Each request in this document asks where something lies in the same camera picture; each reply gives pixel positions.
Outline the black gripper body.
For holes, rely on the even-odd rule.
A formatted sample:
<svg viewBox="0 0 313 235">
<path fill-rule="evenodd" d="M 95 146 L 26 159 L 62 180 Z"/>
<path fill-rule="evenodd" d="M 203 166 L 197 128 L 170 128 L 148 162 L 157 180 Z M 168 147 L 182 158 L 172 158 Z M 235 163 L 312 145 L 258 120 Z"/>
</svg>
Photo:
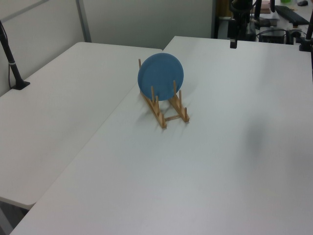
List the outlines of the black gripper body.
<svg viewBox="0 0 313 235">
<path fill-rule="evenodd" d="M 231 41 L 246 39 L 246 22 L 239 22 L 236 19 L 230 19 L 228 21 L 228 38 Z"/>
</svg>

